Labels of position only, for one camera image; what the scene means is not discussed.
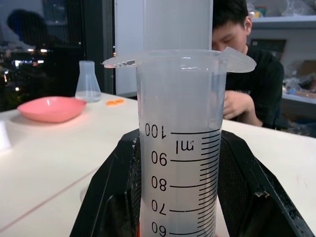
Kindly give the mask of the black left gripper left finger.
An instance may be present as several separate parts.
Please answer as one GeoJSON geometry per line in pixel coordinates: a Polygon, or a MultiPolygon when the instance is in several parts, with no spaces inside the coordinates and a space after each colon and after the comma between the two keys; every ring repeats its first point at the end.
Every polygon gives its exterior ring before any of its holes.
{"type": "Polygon", "coordinates": [[[72,237],[136,237],[141,203],[139,130],[124,134],[93,175],[72,237]]]}

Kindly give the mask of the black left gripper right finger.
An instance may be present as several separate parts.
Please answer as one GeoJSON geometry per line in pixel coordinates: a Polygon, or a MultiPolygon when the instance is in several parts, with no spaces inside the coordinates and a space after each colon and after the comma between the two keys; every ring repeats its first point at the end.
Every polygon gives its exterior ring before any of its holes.
{"type": "Polygon", "coordinates": [[[312,237],[278,179],[247,143],[222,131],[218,198],[231,237],[312,237]]]}

